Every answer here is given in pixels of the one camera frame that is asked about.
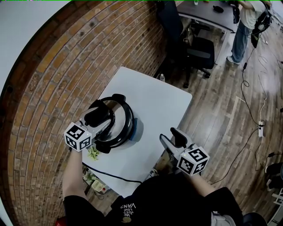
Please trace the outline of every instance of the table leg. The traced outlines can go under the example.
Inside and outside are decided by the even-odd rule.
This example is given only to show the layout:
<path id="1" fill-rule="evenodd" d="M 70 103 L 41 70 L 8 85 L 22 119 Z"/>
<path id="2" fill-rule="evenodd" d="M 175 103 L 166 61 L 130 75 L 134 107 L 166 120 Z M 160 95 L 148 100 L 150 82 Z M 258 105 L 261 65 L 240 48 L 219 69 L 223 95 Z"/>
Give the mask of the table leg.
<path id="1" fill-rule="evenodd" d="M 226 48 L 226 45 L 228 43 L 230 34 L 231 34 L 231 31 L 230 30 L 226 30 L 225 38 L 224 38 L 224 41 L 223 41 L 222 46 L 220 48 L 219 54 L 218 54 L 218 56 L 216 58 L 215 64 L 219 63 L 222 55 L 224 54 L 225 48 Z"/>

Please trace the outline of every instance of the white shirt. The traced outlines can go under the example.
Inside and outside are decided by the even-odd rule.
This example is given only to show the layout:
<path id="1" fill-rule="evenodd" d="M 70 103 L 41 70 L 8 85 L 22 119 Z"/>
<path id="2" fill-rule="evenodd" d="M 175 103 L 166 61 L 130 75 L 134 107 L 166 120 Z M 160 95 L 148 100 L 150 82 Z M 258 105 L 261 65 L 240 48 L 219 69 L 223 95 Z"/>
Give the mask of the white shirt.
<path id="1" fill-rule="evenodd" d="M 249 29 L 255 29 L 256 20 L 265 11 L 265 5 L 261 1 L 249 1 L 254 7 L 253 9 L 245 9 L 244 7 L 240 12 L 240 19 L 242 23 Z"/>

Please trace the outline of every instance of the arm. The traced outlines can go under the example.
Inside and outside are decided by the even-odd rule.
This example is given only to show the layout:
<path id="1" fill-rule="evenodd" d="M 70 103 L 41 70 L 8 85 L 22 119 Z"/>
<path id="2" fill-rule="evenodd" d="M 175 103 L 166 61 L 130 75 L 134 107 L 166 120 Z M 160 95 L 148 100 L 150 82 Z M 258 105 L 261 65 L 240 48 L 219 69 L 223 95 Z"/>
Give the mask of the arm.
<path id="1" fill-rule="evenodd" d="M 191 182 L 196 191 L 203 197 L 215 191 L 215 188 L 208 184 L 199 174 L 195 174 L 191 177 L 185 175 L 185 177 Z"/>
<path id="2" fill-rule="evenodd" d="M 244 7 L 245 9 L 252 9 L 255 10 L 254 7 L 252 6 L 252 4 L 250 2 L 247 1 L 238 1 L 239 4 Z"/>
<path id="3" fill-rule="evenodd" d="M 82 152 L 71 151 L 71 155 L 63 175 L 63 197 L 80 196 L 87 199 L 83 187 Z"/>

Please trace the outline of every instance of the metal lid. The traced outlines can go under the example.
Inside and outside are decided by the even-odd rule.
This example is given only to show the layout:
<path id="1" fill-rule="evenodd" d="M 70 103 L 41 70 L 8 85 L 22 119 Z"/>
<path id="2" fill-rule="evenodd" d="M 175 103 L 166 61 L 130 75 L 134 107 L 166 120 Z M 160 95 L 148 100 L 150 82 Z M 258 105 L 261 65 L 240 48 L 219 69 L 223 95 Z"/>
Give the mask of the metal lid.
<path id="1" fill-rule="evenodd" d="M 103 102 L 115 115 L 115 123 L 110 130 L 103 136 L 97 137 L 97 140 L 105 142 L 115 139 L 122 132 L 126 122 L 126 114 L 125 110 L 118 102 L 114 100 L 106 100 Z"/>

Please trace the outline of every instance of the person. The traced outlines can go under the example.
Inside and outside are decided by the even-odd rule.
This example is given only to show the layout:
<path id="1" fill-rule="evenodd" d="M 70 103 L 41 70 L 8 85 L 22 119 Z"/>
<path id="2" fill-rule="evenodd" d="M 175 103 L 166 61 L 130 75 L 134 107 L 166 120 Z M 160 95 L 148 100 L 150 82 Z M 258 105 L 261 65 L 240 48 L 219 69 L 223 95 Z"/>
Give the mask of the person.
<path id="1" fill-rule="evenodd" d="M 200 175 L 189 177 L 182 173 L 149 178 L 132 195 L 118 197 L 104 216 L 87 200 L 82 181 L 82 152 L 75 150 L 71 151 L 64 171 L 62 191 L 68 226 L 125 223 L 210 226 L 217 217 L 225 217 L 231 226 L 243 223 L 242 212 L 228 188 L 216 190 Z"/>
<path id="2" fill-rule="evenodd" d="M 249 40 L 249 35 L 255 28 L 256 20 L 266 10 L 261 1 L 238 1 L 243 7 L 240 11 L 240 22 L 234 38 L 232 55 L 227 57 L 231 63 L 239 65 L 242 61 Z"/>
<path id="3" fill-rule="evenodd" d="M 274 163 L 264 169 L 264 172 L 271 176 L 267 181 L 267 190 L 270 192 L 273 188 L 283 188 L 283 162 Z"/>

